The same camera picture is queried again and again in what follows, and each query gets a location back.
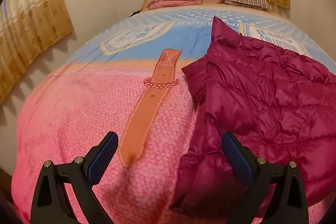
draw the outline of metal pin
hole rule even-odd
[[[47,160],[43,165],[44,167],[49,167],[51,165],[51,161]]]
[[[80,164],[80,163],[83,162],[83,160],[84,160],[83,157],[77,157],[77,158],[75,158],[75,163]]]
[[[297,167],[297,164],[296,164],[294,161],[290,161],[290,162],[289,162],[289,166],[290,166],[291,168],[295,168],[295,167]]]
[[[266,163],[266,159],[262,158],[262,157],[259,157],[259,158],[257,158],[257,162],[259,162],[260,164],[265,164]]]

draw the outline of blue grip pad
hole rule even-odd
[[[92,161],[92,164],[88,168],[87,178],[89,185],[96,185],[100,182],[117,148],[118,135],[113,133],[110,135],[109,139],[100,149],[98,155],[95,157],[95,159]]]
[[[253,169],[228,133],[222,137],[222,149],[240,183],[252,186],[254,183]]]

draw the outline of bedspread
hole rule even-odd
[[[270,13],[228,5],[162,8],[141,12],[101,32],[53,71],[29,96],[17,120],[17,164],[12,195],[29,223],[35,184],[46,160],[72,161],[97,145],[108,131],[122,138],[125,124],[164,49],[179,49],[176,84],[153,120],[142,157],[125,170],[115,156],[93,190],[116,224],[224,223],[193,219],[169,210],[180,158],[188,152],[196,107],[181,68],[202,58],[211,41],[213,17],[243,35],[336,65],[314,41]],[[86,223],[73,191],[69,198]],[[310,207],[316,224],[333,196]]]

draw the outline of quilted fabric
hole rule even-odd
[[[229,130],[256,156],[295,161],[308,205],[321,201],[336,187],[336,76],[311,58],[244,37],[217,17],[211,40],[206,56],[183,68],[199,110],[172,210],[219,218],[237,209],[246,188],[221,150]]]

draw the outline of black clamp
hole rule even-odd
[[[109,132],[99,145],[85,157],[76,157],[71,163],[43,164],[37,180],[31,224],[80,224],[70,205],[64,183],[70,183],[89,224],[114,224],[105,212],[92,186],[100,182],[118,148],[118,136]]]
[[[231,132],[222,137],[222,148],[239,181],[249,186],[241,206],[226,224],[250,224],[268,186],[276,187],[262,224],[308,224],[308,205],[300,171],[295,162],[287,165],[256,158]]]

